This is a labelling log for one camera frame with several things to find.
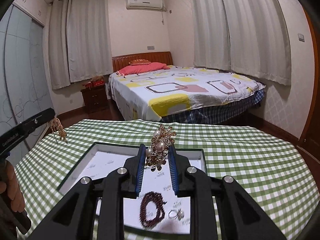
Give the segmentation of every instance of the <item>jewelry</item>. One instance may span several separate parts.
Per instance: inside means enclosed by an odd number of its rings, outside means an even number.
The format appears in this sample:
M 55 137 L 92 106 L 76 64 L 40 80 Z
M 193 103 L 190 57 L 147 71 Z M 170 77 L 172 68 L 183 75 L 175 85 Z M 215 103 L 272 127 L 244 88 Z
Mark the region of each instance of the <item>jewelry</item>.
M 156 217 L 152 220 L 147 220 L 146 207 L 149 202 L 155 203 L 157 208 Z M 151 191 L 144 195 L 140 204 L 140 222 L 144 228 L 153 227 L 164 219 L 165 217 L 165 212 L 163 209 L 164 204 L 166 204 L 166 202 L 163 201 L 161 193 Z
M 177 218 L 178 220 L 181 220 L 181 219 L 184 218 L 184 212 L 181 210 L 181 208 L 178 209 L 178 211 L 173 209 L 173 210 L 171 210 L 169 212 L 168 217 L 170 219 L 176 219 Z
M 166 164 L 166 156 L 168 155 L 168 148 L 172 143 L 175 142 L 171 136 L 176 136 L 176 132 L 171 132 L 172 126 L 169 126 L 167 129 L 160 124 L 159 130 L 156 130 L 153 133 L 153 137 L 151 138 L 151 147 L 146 149 L 146 166 L 151 169 L 151 171 L 155 171 L 156 168 L 158 171 L 161 170 L 161 165 Z
M 64 141 L 65 143 L 68 143 L 68 141 L 67 141 L 67 133 L 63 129 L 63 126 L 62 126 L 60 120 L 57 117 L 53 118 L 49 122 L 49 125 L 51 127 L 51 130 L 52 130 L 52 133 L 53 133 L 55 139 L 56 139 L 56 135 L 55 135 L 54 132 L 58 131 L 59 132 L 59 136 L 60 136 L 60 141 Z

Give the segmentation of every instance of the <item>green checkered tablecloth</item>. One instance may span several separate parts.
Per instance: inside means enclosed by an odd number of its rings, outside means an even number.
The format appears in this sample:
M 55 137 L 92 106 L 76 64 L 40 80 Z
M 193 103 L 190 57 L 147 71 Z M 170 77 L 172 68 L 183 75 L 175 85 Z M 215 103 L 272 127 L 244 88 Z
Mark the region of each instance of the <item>green checkered tablecloth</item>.
M 32 220 L 28 234 L 62 198 L 57 186 L 92 143 L 148 146 L 158 127 L 159 123 L 141 120 L 82 120 L 66 128 L 68 144 L 61 141 L 57 144 L 53 134 L 42 139 L 16 166 Z M 172 127 L 177 132 L 176 148 L 204 149 L 209 175 L 233 176 L 287 239 L 294 239 L 305 227 L 319 202 L 319 192 L 292 144 L 251 127 L 180 123 L 173 123 Z M 125 238 L 144 237 L 126 232 Z

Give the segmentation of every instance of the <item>wall switch plate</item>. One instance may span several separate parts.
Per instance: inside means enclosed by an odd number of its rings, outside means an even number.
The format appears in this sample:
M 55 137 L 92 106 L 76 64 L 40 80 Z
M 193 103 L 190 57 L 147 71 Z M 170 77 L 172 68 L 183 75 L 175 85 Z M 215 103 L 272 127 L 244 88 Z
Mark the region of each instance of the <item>wall switch plate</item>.
M 303 34 L 298 33 L 298 38 L 299 38 L 299 41 L 303 41 L 304 42 L 304 35 Z

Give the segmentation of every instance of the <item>gingham fabric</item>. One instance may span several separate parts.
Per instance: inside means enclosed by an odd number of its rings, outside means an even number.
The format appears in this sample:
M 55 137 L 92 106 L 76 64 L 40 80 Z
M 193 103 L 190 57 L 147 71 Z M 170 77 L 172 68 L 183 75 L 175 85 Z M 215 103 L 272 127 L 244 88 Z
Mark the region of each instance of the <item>gingham fabric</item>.
M 189 111 L 183 111 L 181 113 L 162 117 L 160 122 L 218 124 L 242 114 L 250 107 L 258 104 L 263 99 L 263 97 L 264 89 L 261 89 L 256 91 L 254 95 L 248 98 L 231 102 L 224 106 L 209 106 Z
M 177 132 L 176 148 L 202 148 L 208 174 L 233 176 L 288 239 L 294 239 L 305 227 L 320 197 L 310 170 L 292 144 L 252 127 L 171 125 Z M 158 128 L 159 123 L 142 120 L 82 120 L 66 128 L 68 144 L 59 139 L 57 143 L 53 134 L 42 139 L 15 169 L 32 221 L 27 235 L 62 198 L 57 186 L 94 142 L 148 146 Z M 125 239 L 150 239 L 143 235 L 129 230 Z

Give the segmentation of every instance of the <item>tray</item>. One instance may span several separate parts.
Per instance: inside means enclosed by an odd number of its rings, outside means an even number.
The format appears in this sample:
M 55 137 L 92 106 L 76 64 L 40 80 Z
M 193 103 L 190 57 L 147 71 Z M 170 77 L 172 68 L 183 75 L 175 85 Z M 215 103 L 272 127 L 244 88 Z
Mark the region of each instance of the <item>tray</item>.
M 58 190 L 66 194 L 82 177 L 91 177 L 93 180 L 106 177 L 111 171 L 122 167 L 126 159 L 136 156 L 139 147 L 127 147 L 123 145 L 95 143 L 76 163 L 68 173 Z M 204 152 L 202 149 L 176 149 L 177 154 L 186 156 L 192 166 L 206 172 Z M 154 191 L 162 194 L 167 202 L 164 205 L 165 218 L 153 228 L 145 229 L 140 223 L 140 203 L 145 193 Z M 98 201 L 96 214 L 100 214 L 101 200 Z M 171 210 L 181 209 L 185 216 L 183 219 L 170 219 Z M 153 202 L 147 205 L 147 219 L 153 219 L 156 215 L 156 206 Z M 161 171 L 145 169 L 142 188 L 137 199 L 124 199 L 124 225 L 167 234 L 190 233 L 190 198 L 177 198 L 172 190 L 169 162 L 162 166 Z

